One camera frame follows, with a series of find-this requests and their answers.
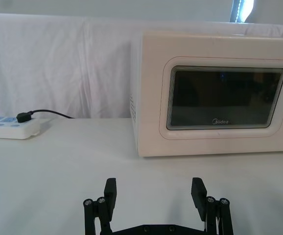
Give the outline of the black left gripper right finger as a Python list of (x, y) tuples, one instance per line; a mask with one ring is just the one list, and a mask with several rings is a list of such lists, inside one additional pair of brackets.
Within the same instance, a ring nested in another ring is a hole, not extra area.
[(234, 233), (228, 199), (216, 200), (208, 196), (203, 180), (197, 177), (192, 179), (191, 196), (204, 222), (206, 235), (232, 235)]

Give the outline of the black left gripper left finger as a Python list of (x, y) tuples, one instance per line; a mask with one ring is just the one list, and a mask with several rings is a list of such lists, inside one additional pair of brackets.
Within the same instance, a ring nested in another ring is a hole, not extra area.
[(108, 178), (105, 184), (104, 195), (96, 201), (86, 199), (84, 207), (84, 225), (86, 235), (95, 235), (95, 219), (100, 221), (101, 235), (111, 235), (110, 227), (117, 198), (116, 178)]

